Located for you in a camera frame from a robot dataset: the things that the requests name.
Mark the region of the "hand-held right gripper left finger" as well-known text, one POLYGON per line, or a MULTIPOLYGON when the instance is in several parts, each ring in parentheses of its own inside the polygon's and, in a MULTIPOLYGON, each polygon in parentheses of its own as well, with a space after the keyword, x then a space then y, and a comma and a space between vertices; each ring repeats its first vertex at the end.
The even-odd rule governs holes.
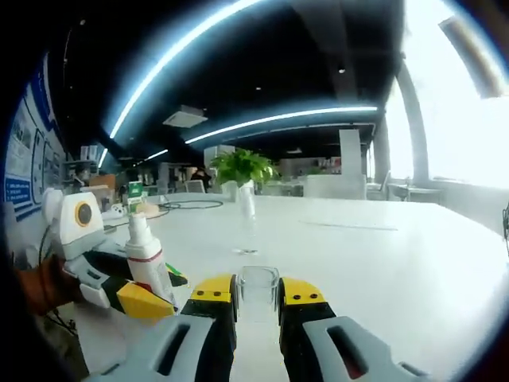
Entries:
POLYGON ((124 361, 88 381, 228 381, 237 345, 236 276, 196 285, 177 316, 164 318, 124 361))

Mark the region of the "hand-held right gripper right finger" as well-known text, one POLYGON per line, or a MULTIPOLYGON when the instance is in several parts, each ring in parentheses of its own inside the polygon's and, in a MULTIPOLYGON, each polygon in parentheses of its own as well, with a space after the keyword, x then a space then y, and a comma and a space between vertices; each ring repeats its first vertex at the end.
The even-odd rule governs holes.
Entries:
POLYGON ((278 285, 279 345, 291 381, 428 381, 392 359, 390 346, 338 316, 311 283, 282 277, 278 285))

